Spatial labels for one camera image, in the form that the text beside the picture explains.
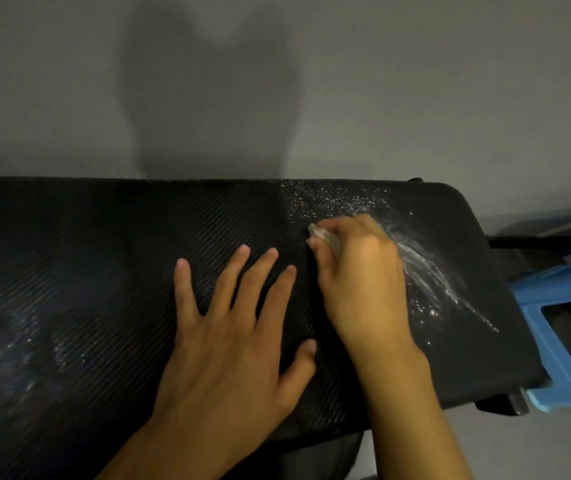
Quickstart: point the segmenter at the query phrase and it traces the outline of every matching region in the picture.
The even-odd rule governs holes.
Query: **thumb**
[[[319,286],[323,289],[330,285],[332,275],[337,269],[337,258],[330,245],[319,237],[308,239],[308,246],[313,250],[319,268]]]
[[[279,379],[276,388],[276,402],[283,417],[288,416],[297,407],[299,398],[304,393],[308,382],[313,378],[317,368],[314,364],[314,354],[317,342],[314,339],[305,340],[297,349],[295,360]]]

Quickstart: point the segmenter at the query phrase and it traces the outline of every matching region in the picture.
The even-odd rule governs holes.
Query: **wall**
[[[571,214],[571,0],[0,0],[0,175],[423,177]]]

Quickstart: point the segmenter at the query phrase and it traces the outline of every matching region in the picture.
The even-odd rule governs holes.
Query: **person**
[[[402,261],[367,214],[318,223],[338,234],[341,256],[310,238],[330,321],[361,381],[382,480],[471,479],[444,417],[425,355],[410,333]],[[175,349],[164,370],[152,417],[98,476],[215,480],[250,453],[296,407],[315,373],[316,343],[304,341],[281,376],[281,331],[297,270],[288,266],[259,294],[278,253],[265,252],[242,276],[241,246],[221,273],[200,316],[189,264],[179,259],[174,285]]]

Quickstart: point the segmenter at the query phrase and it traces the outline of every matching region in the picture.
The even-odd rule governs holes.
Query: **stool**
[[[543,306],[571,302],[571,265],[556,266],[510,284],[535,336],[552,384],[530,389],[528,396],[541,411],[571,406],[571,356],[541,312]]]

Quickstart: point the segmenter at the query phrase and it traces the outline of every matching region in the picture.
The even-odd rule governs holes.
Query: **black table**
[[[193,265],[203,311],[241,243],[255,258],[279,249],[268,285],[288,264],[299,269],[282,367],[303,339],[319,344],[316,376],[266,447],[367,429],[305,242],[309,223],[362,211],[419,236],[470,304],[444,300],[432,316],[409,282],[412,332],[443,407],[542,378],[537,347],[482,230],[447,185],[0,178],[0,478],[95,474],[151,413],[173,347],[177,258]]]

